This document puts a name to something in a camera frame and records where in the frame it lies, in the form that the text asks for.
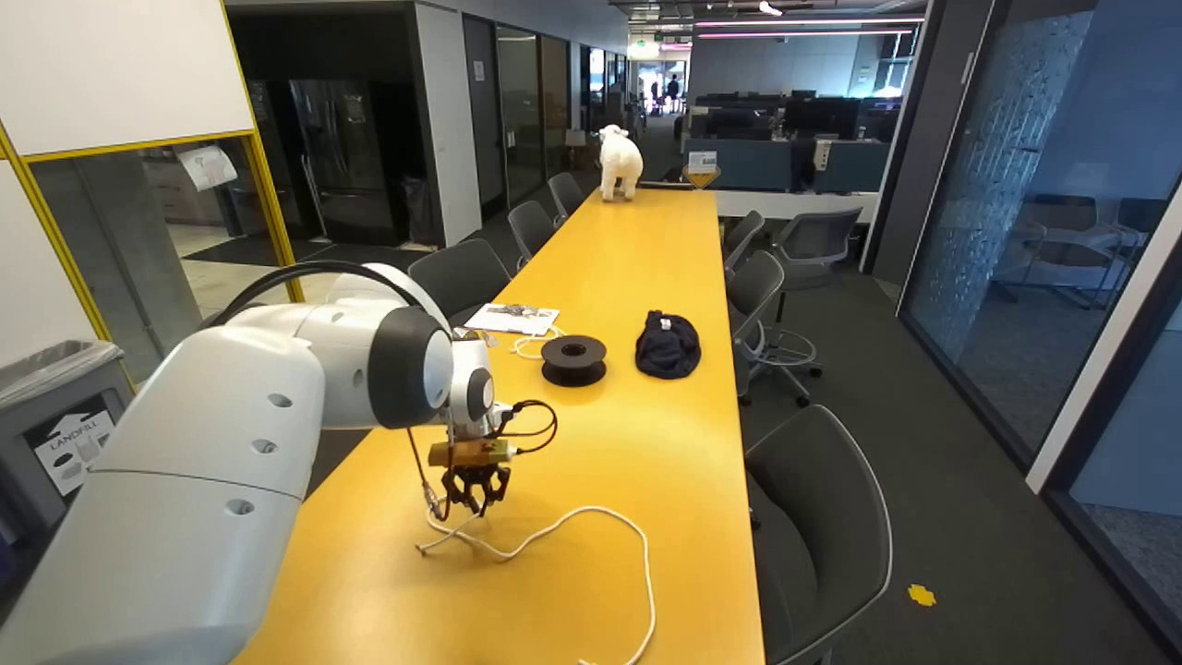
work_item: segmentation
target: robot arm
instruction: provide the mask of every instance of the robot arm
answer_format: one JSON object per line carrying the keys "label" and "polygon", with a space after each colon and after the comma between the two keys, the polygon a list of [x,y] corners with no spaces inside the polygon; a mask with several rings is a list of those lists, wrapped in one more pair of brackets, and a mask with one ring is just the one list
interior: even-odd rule
{"label": "robot arm", "polygon": [[398,298],[254,306],[189,335],[123,413],[0,631],[0,663],[232,663],[323,427],[437,419],[474,439],[499,434],[484,345]]}

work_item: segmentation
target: gray carpet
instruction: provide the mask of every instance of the gray carpet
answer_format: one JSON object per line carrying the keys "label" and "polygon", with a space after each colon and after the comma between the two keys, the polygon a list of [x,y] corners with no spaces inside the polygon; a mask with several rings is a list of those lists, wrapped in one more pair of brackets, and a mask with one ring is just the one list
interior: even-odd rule
{"label": "gray carpet", "polygon": [[[888,294],[862,272],[793,293],[793,328],[823,358],[814,394],[865,443],[892,499],[897,570],[888,599],[835,663],[903,665],[1155,665],[1168,659],[1124,595],[1022,489],[1001,443],[962,404]],[[790,413],[770,376],[743,410],[748,435]],[[936,610],[908,602],[929,583]]]}

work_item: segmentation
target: long table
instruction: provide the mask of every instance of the long table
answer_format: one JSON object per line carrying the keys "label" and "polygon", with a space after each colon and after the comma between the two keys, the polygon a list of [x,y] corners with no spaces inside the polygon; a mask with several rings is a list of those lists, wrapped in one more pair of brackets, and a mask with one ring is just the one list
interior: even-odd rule
{"label": "long table", "polygon": [[[558,328],[599,335],[610,368],[556,387],[532,349],[490,339],[499,399],[548,399],[563,427],[515,461],[508,503],[474,532],[519,548],[573,505],[622,511],[649,537],[648,663],[764,663],[713,191],[590,197],[499,302],[558,306]],[[691,376],[634,368],[648,310],[694,323]],[[578,517],[519,562],[466,544],[423,559],[415,544],[428,541],[407,434],[370,434],[307,499],[240,663],[623,663],[648,631],[641,541],[616,520]]]}

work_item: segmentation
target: black object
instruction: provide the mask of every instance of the black object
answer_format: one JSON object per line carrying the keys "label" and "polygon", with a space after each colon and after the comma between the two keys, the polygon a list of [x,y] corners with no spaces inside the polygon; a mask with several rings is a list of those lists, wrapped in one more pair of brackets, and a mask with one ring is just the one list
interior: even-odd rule
{"label": "black object", "polygon": [[649,310],[634,335],[634,368],[649,376],[689,376],[700,363],[700,328],[679,313]]}
{"label": "black object", "polygon": [[594,383],[607,374],[607,349],[594,335],[556,335],[545,349],[545,376],[552,383]]}

